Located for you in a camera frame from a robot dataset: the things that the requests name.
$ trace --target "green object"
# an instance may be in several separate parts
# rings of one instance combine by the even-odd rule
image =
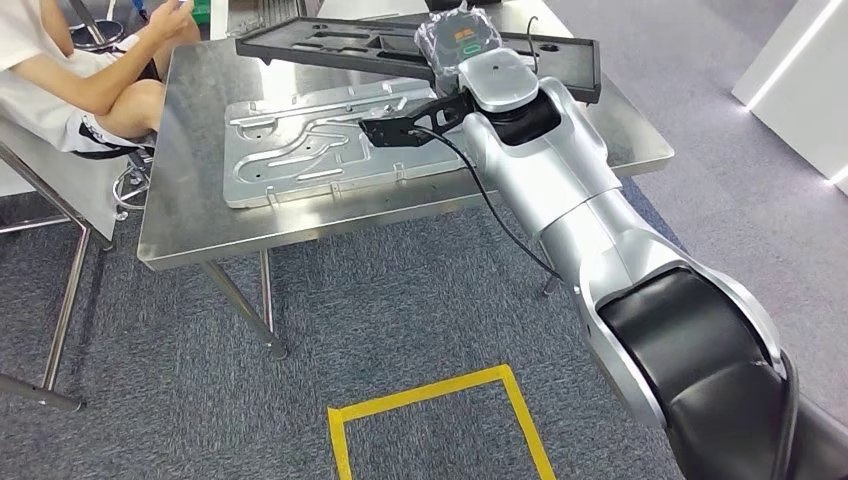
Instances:
[[[209,12],[212,11],[212,8],[209,6],[210,0],[195,0],[194,1],[194,10],[191,12],[191,16],[194,17],[194,22],[198,25],[209,23]]]

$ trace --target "yellow floor marking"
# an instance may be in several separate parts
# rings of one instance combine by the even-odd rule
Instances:
[[[330,427],[330,439],[333,443],[333,453],[336,456],[336,468],[339,471],[339,479],[353,480],[350,459],[348,458],[344,422],[376,415],[388,410],[394,410],[395,408],[430,400],[498,380],[503,382],[509,402],[512,405],[513,411],[515,411],[515,416],[518,418],[518,424],[521,426],[521,431],[524,432],[524,439],[527,441],[530,455],[533,457],[533,463],[536,464],[536,471],[539,472],[539,478],[542,480],[555,480],[554,470],[551,467],[550,460],[548,460],[548,455],[545,453],[542,439],[539,438],[539,432],[536,431],[536,426],[533,424],[533,418],[527,409],[527,403],[524,401],[524,397],[521,395],[521,389],[515,380],[515,375],[508,365],[498,365],[340,409],[328,408],[327,420]]]

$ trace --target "stainless steel table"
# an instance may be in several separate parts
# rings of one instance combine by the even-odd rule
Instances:
[[[363,8],[368,3],[361,2]],[[536,15],[540,21],[534,32],[568,35],[540,0],[507,1],[488,10],[502,31],[523,31]],[[438,215],[476,205],[481,197],[468,172],[456,171],[346,191],[341,196],[232,210],[222,195],[224,109],[234,102],[288,98],[383,78],[287,62],[265,66],[236,56],[232,40],[178,48],[167,86],[139,259],[153,270],[199,264],[272,353],[284,356],[285,344],[273,332],[269,248]],[[607,142],[612,168],[628,176],[664,167],[674,155],[672,148],[612,81],[604,77],[603,82],[601,100],[588,114]],[[257,251],[263,315],[215,263],[222,257]]]

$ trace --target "silver robotic arm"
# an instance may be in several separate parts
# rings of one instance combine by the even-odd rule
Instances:
[[[558,80],[501,48],[461,63],[459,83],[478,107],[470,157],[541,241],[623,404],[665,429],[687,478],[769,478],[790,372],[762,305],[633,209]],[[848,429],[802,398],[794,431],[788,478],[848,475]]]

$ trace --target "transparent package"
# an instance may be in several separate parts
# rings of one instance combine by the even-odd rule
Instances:
[[[483,9],[458,8],[431,13],[415,32],[415,44],[436,75],[436,90],[450,95],[459,89],[459,64],[474,55],[503,46],[503,40]]]

